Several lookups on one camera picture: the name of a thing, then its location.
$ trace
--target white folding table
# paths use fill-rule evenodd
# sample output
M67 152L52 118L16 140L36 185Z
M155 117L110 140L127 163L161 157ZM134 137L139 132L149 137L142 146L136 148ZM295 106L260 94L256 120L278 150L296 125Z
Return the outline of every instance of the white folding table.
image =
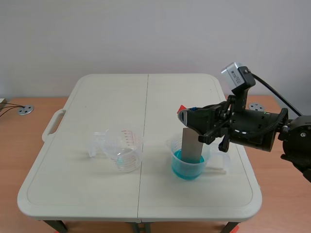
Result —
M177 110L225 100L206 74L92 74L81 78L42 135L45 142L17 198L20 210L66 232L62 220L146 223L228 221L223 232L254 216L262 197L242 146L230 145L231 171L185 181L171 171L165 141L182 132ZM63 119L51 133L60 116ZM116 171L89 158L93 132L117 124L144 130L141 168Z

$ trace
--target wooden table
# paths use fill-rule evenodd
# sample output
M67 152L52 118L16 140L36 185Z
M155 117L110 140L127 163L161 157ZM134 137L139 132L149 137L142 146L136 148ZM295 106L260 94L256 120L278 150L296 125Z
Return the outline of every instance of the wooden table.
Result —
M35 110L26 116L11 110L0 117L0 233L52 233L43 222L23 215L17 207L18 190L38 155L41 135L54 112L67 98L13 99L11 103L33 104ZM280 111L272 96L249 96L267 112ZM271 153L246 148L261 186L263 204L251 220L240 224L239 233L307 233L311 225L311 184L289 162L280 159L282 143L276 141ZM66 222L70 232L132 232L120 222ZM154 233L210 232L217 233L223 223L159 222L152 224Z

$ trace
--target white wall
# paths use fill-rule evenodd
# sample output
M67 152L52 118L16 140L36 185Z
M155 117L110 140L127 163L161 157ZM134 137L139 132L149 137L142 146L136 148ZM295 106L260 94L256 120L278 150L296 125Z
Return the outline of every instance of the white wall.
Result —
M67 96L91 73L208 73L228 93L220 70L242 61L311 114L310 10L310 0L1 0L0 96Z

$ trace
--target clear plastic cup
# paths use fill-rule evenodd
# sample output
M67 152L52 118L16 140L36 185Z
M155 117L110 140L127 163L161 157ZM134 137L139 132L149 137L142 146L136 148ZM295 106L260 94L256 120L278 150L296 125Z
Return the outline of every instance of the clear plastic cup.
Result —
M133 171L141 165L142 138L142 131L133 126L111 127L104 133L94 133L90 143L93 149L89 149L89 155L96 155L97 145L112 160L117 170Z
M203 146L200 163L197 164L190 164L181 161L182 134L173 137L166 144L172 154L172 170L178 177L184 180L194 180L199 177L205 170L208 161L215 156L222 157L222 170L225 172L229 171L230 157L226 153L216 152L215 147L218 148L218 144L216 143Z

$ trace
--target table leg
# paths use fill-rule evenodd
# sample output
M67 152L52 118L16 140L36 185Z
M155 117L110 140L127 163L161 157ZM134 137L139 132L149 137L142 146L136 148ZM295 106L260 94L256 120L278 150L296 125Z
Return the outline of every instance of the table leg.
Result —
M140 233L139 225L138 223L135 222L128 222L132 226L133 232L134 233Z
M50 227L57 230L59 233L66 233L67 227L65 224L60 220L44 220L46 224L48 224Z
M238 224L239 222L228 222L220 233L230 233Z
M150 223L151 223L151 222L145 222L145 223L144 223L144 226L145 226L145 233L151 233Z

